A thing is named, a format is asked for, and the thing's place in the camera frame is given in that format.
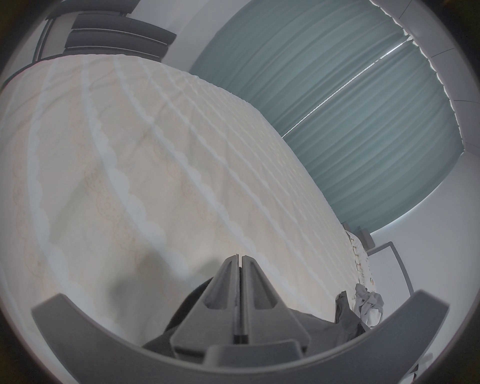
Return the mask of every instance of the gray frame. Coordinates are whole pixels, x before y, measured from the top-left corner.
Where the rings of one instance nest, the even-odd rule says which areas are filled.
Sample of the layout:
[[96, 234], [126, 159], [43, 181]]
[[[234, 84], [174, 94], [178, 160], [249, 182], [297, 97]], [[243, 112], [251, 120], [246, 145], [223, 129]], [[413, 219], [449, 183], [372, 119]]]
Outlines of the gray frame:
[[384, 244], [384, 245], [381, 245], [380, 247], [377, 247], [377, 248], [373, 248], [372, 250], [370, 251], [367, 251], [367, 256], [371, 256], [379, 251], [382, 251], [384, 250], [385, 248], [392, 248], [392, 251], [396, 257], [396, 260], [398, 262], [398, 265], [400, 266], [400, 269], [402, 270], [402, 273], [403, 273], [403, 277], [405, 278], [405, 282], [407, 283], [407, 287], [408, 287], [408, 291], [410, 292], [410, 296], [413, 295], [413, 287], [412, 287], [412, 282], [410, 281], [410, 277], [408, 277], [408, 273], [407, 273], [407, 270], [405, 269], [405, 266], [403, 265], [403, 261], [402, 259], [400, 258], [400, 255], [398, 254], [396, 248], [395, 248], [395, 245], [393, 245], [393, 243], [391, 241], [389, 241], [387, 244]]

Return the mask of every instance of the curtain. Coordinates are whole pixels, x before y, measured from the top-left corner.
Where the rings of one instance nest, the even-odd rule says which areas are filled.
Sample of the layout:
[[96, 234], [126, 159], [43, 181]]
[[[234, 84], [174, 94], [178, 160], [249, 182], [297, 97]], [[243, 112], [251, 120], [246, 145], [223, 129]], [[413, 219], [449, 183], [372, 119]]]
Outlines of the curtain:
[[253, 0], [191, 73], [256, 107], [338, 219], [374, 231], [423, 200], [463, 151], [443, 86], [407, 39], [368, 0]]

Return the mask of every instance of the curtain fold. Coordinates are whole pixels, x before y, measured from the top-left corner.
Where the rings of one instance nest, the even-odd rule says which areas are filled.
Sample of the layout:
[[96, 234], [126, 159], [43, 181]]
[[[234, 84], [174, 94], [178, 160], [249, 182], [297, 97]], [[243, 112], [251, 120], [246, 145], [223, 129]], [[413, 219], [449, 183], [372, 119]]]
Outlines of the curtain fold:
[[191, 73], [280, 135], [324, 103], [285, 141], [338, 219], [374, 231], [432, 192], [463, 151], [443, 86], [407, 39], [368, 0], [253, 0]]

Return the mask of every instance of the teal curtain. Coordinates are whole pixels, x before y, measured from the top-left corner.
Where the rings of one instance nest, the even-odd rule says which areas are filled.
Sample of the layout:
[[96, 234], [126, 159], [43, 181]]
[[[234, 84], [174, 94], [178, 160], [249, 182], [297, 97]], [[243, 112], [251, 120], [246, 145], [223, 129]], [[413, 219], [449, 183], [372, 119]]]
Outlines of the teal curtain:
[[442, 84], [407, 40], [368, 0], [253, 0], [191, 73], [256, 107], [339, 220], [374, 231], [423, 200], [463, 151]]

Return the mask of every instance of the beige fabric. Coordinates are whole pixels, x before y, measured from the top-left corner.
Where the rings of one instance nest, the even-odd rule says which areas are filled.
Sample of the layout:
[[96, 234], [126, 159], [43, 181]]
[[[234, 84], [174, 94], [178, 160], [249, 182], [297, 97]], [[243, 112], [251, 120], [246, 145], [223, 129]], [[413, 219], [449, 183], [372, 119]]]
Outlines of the beige fabric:
[[30, 314], [57, 292], [141, 345], [233, 254], [287, 305], [332, 321], [350, 241], [250, 104], [126, 56], [43, 61], [0, 95], [0, 296], [64, 382]]

